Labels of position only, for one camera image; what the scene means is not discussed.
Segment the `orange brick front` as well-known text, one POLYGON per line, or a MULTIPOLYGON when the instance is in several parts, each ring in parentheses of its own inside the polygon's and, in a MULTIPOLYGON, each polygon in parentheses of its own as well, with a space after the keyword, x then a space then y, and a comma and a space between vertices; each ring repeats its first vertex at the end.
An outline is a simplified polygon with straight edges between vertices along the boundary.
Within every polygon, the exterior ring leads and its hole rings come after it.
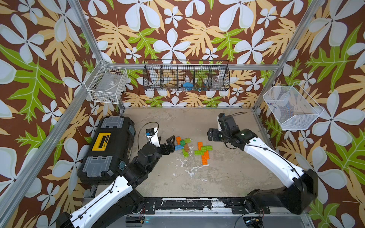
POLYGON ((177 141, 177 144, 178 144, 178 145, 180 145, 180 144, 181 144, 181 140, 182 140, 182 139, 181 139, 181 137, 179 137, 179 136, 178 136, 178 137, 176 137, 176 141, 177 141))

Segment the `orange brick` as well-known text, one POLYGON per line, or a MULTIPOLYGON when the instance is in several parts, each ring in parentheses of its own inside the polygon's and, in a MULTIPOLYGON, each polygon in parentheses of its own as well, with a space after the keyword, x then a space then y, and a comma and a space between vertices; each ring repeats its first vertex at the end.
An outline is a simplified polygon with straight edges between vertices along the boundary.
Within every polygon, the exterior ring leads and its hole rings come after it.
POLYGON ((180 145, 180 144, 181 144, 181 140, 182 140, 182 139, 181 139, 181 137, 179 137, 179 136, 178 136, 178 137, 176 137, 176 141, 177 141, 177 144, 178 144, 178 145, 180 145))
POLYGON ((204 153, 203 158, 204 158, 205 160, 210 159, 210 155, 209 155, 209 152, 208 152, 208 151, 206 151, 206 152, 204 153))
POLYGON ((202 156, 202 165, 208 165, 208 160, 205 158, 205 156, 202 156))
POLYGON ((203 147, 203 143, 202 142, 198 142, 198 150, 200 151, 201 148, 203 147))

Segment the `blue brick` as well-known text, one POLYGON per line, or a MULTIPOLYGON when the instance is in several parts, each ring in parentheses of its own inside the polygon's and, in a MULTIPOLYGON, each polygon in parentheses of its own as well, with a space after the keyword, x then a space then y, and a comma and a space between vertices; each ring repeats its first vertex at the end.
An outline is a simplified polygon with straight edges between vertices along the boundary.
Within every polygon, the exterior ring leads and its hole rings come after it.
POLYGON ((184 149, 184 146, 182 146, 182 145, 176 145, 176 146, 175 146, 175 150, 176 150, 176 151, 178 151, 178 150, 182 150, 182 149, 184 149))

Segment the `tan brick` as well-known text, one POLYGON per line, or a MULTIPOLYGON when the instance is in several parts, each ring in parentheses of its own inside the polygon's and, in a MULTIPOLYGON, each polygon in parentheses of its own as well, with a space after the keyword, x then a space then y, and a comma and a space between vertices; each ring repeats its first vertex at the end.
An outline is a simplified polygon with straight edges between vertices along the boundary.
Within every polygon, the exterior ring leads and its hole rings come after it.
POLYGON ((185 144, 183 148, 184 148, 185 152, 187 152, 187 153, 190 152, 190 148, 189 148, 188 144, 185 144))

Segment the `lime brick front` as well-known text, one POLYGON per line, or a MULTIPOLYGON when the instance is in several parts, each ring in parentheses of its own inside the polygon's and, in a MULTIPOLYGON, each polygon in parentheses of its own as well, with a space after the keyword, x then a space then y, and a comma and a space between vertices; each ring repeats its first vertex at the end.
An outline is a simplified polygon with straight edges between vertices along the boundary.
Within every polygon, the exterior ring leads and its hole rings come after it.
POLYGON ((186 158, 186 157, 189 157, 189 153, 186 152, 184 149, 182 149, 182 153, 183 153, 183 156, 186 158))

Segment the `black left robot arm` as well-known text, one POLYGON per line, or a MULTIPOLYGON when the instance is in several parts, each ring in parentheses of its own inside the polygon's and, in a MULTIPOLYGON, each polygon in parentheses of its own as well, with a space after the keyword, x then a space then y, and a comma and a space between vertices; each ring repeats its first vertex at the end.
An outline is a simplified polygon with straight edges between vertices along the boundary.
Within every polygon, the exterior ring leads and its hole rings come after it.
POLYGON ((62 213, 57 228, 106 228, 120 217, 142 209, 143 196, 136 187, 147 179, 163 155, 175 151, 175 136, 159 147, 147 143, 104 191, 81 209, 62 213))

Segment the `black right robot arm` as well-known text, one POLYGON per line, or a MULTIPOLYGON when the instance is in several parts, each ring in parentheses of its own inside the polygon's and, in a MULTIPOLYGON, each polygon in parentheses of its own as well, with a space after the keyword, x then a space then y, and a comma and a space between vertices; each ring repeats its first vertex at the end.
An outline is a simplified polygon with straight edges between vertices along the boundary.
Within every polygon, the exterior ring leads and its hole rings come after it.
POLYGON ((223 142, 229 149, 240 149, 268 168, 283 184, 271 190, 255 189, 244 201, 247 212, 266 207, 286 208, 292 214, 301 214, 318 195, 318 175, 289 162, 265 144, 253 131, 240 130, 232 115, 219 114, 218 128, 210 128, 208 140, 223 142))

